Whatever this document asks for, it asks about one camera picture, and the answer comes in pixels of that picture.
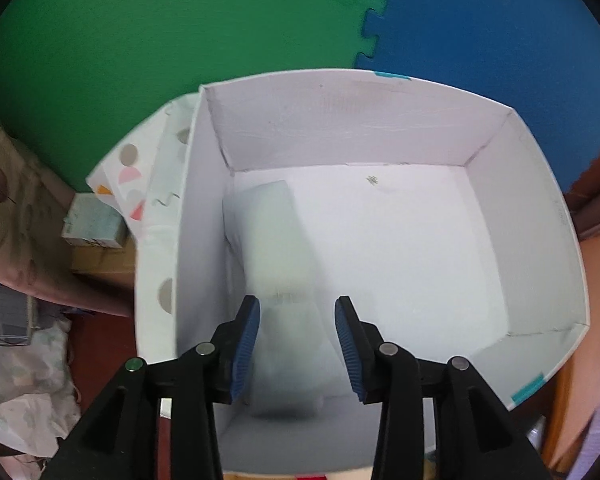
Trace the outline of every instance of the white cardboard box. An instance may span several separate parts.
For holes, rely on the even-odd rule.
[[[222,198],[286,180],[322,267],[318,300],[416,357],[467,356],[512,408],[589,325],[580,252],[554,176],[512,108],[359,70],[271,73],[203,86],[178,242],[178,354],[235,311]],[[218,406],[226,470],[311,474],[372,463],[379,406],[327,399],[295,422]],[[433,437],[426,403],[426,440]]]

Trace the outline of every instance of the blue foam mat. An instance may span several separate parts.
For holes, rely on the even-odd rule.
[[[387,0],[356,67],[429,79],[515,108],[563,191],[600,154],[600,26],[582,0]]]

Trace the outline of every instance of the white plastic bag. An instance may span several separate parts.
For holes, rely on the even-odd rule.
[[[80,418],[66,364],[71,323],[56,320],[28,346],[0,347],[0,443],[51,457]]]

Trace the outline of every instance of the metal screw head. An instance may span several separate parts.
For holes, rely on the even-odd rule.
[[[125,368],[128,372],[137,372],[144,366],[144,361],[139,357],[132,357],[125,363]]]
[[[216,351],[216,347],[213,343],[204,342],[196,346],[196,353],[198,355],[209,355]]]
[[[398,347],[393,343],[382,343],[378,349],[384,355],[396,355],[398,353]]]
[[[451,359],[451,365],[456,370],[463,372],[469,367],[469,361],[467,361],[464,357],[456,356]]]

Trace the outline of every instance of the teal tape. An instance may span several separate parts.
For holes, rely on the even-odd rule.
[[[392,74],[389,72],[374,72],[374,74],[379,75],[380,77],[398,77],[400,79],[408,79],[411,81],[411,78],[408,75]]]
[[[542,386],[546,383],[544,380],[544,374],[540,373],[538,377],[533,379],[529,384],[523,386],[518,391],[516,391],[512,396],[511,400],[515,403],[515,405],[519,405],[529,397],[531,397],[536,391],[538,391]]]

